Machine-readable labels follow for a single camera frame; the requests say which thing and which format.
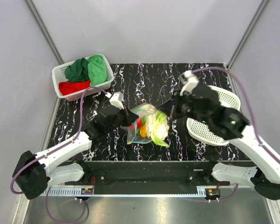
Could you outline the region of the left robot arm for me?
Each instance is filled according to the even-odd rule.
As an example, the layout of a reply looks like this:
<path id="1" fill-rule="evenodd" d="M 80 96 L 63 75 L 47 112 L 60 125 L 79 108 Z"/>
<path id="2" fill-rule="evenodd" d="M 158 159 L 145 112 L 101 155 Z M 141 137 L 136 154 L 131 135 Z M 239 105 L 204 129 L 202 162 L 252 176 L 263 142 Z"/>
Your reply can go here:
<path id="1" fill-rule="evenodd" d="M 105 133 L 119 126 L 129 127 L 138 117 L 127 108 L 109 106 L 103 109 L 89 124 L 62 143 L 35 154 L 24 152 L 12 175 L 12 183 L 19 186 L 19 193 L 28 200 L 37 198 L 55 185 L 90 183 L 92 169 L 85 162 L 74 161 L 65 166 L 62 163 L 91 148 L 92 143 Z"/>

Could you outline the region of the fake orange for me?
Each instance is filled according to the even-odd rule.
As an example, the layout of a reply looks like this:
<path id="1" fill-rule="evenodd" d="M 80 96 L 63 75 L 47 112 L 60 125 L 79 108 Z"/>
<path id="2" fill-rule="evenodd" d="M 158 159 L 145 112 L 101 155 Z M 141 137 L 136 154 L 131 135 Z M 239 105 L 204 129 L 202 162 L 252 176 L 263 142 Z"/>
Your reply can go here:
<path id="1" fill-rule="evenodd" d="M 140 128 L 140 136 L 142 138 L 146 138 L 147 137 L 147 128 L 146 128 L 146 125 L 143 125 L 141 128 Z"/>

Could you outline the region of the fake white cauliflower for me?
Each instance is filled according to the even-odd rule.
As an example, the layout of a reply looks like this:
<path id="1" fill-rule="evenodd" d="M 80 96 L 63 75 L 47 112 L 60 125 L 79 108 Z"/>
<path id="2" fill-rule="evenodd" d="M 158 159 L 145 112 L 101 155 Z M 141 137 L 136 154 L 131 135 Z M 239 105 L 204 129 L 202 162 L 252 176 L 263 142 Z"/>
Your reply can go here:
<path id="1" fill-rule="evenodd" d="M 169 130 L 167 115 L 165 113 L 157 110 L 154 114 L 148 115 L 145 125 L 147 137 L 154 144 L 161 147 L 169 147 L 169 144 L 165 142 Z"/>

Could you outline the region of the clear zip top bag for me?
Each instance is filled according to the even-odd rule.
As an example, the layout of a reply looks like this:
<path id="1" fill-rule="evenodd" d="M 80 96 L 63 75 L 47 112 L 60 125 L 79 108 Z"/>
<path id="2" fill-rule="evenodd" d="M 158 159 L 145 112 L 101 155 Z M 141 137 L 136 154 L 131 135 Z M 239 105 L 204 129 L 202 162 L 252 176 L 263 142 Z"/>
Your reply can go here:
<path id="1" fill-rule="evenodd" d="M 143 126 L 145 126 L 147 116 L 154 114 L 156 112 L 156 108 L 148 103 L 143 103 L 133 109 L 130 110 L 132 113 L 139 116 L 135 122 L 133 122 L 129 127 L 122 127 L 123 130 L 127 131 L 127 140 L 126 143 L 128 145 L 132 143 L 136 144 L 147 144 L 152 140 L 147 137 L 147 134 L 140 134 L 140 130 Z"/>

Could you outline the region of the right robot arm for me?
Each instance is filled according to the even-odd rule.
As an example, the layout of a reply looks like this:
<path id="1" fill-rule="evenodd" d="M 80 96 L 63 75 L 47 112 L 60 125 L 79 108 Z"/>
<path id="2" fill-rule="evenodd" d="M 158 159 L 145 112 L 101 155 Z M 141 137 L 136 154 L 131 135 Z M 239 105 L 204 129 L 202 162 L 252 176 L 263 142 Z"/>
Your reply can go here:
<path id="1" fill-rule="evenodd" d="M 253 167 L 245 168 L 213 162 L 202 174 L 206 184 L 243 184 L 253 187 L 265 198 L 280 199 L 280 156 L 261 141 L 241 112 L 221 105 L 215 90 L 203 85 L 191 92 L 174 91 L 158 109 L 172 119 L 186 117 L 205 124 L 213 134 L 230 142 L 254 163 Z"/>

